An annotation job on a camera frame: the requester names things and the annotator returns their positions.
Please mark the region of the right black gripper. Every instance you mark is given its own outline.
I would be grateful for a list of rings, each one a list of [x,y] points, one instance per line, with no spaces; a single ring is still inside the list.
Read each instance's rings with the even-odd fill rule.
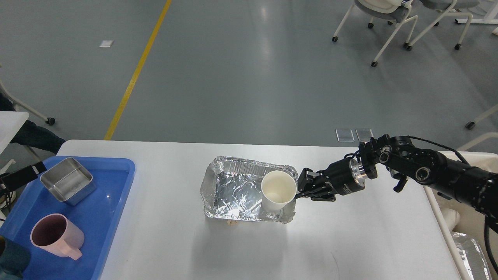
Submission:
[[[373,174],[369,172],[369,166],[364,166],[354,157],[331,163],[323,170],[323,174],[304,168],[297,180],[296,199],[310,198],[312,201],[335,202],[336,193],[345,196],[364,190],[367,180],[377,177],[376,172]],[[330,182],[335,193],[331,191],[327,182]]]

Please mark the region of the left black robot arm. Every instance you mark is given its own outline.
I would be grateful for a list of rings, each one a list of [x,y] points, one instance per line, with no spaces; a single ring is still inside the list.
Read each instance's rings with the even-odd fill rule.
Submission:
[[[43,162],[37,162],[12,173],[3,173],[0,176],[0,195],[11,193],[18,188],[34,181],[39,174],[47,170]]]

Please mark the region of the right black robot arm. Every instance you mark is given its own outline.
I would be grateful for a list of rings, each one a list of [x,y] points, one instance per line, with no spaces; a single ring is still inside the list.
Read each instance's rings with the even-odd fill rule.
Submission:
[[[439,151],[420,149],[410,135],[370,138],[361,142],[358,150],[331,163],[325,170],[304,168],[297,181],[295,199],[335,201],[336,195],[348,195],[365,189],[366,179],[377,178],[376,165],[381,164],[397,180],[393,190],[404,189],[409,179],[437,191],[445,199],[454,199],[484,215],[484,246],[491,265],[497,269],[489,232],[497,231],[497,173],[471,166],[455,149],[456,160]]]

